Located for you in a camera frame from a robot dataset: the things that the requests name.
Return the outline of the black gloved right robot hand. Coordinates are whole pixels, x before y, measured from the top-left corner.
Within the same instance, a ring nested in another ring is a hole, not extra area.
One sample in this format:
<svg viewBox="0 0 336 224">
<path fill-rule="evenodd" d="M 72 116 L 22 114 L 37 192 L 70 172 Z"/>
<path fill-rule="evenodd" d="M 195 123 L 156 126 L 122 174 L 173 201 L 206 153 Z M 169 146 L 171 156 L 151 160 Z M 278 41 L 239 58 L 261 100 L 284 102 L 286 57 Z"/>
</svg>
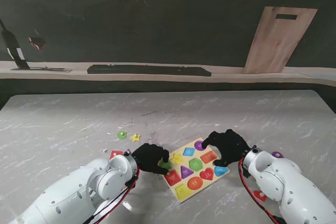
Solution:
<svg viewBox="0 0 336 224">
<path fill-rule="evenodd" d="M 202 142 L 202 148 L 208 145 L 219 150 L 221 158 L 214 160 L 213 164 L 220 167 L 227 167 L 231 163 L 240 161 L 251 150 L 246 141 L 232 129 L 224 133 L 213 131 Z"/>
</svg>

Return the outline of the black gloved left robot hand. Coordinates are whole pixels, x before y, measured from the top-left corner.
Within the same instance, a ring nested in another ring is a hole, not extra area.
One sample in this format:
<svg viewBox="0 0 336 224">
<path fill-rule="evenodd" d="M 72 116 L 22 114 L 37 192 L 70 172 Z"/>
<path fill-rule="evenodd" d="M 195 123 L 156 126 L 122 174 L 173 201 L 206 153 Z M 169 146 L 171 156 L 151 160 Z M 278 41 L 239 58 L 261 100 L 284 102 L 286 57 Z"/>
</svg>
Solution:
<svg viewBox="0 0 336 224">
<path fill-rule="evenodd" d="M 144 143 L 132 153 L 140 170 L 166 175 L 169 170 L 158 165 L 159 161 L 169 161 L 169 151 L 155 144 Z"/>
</svg>

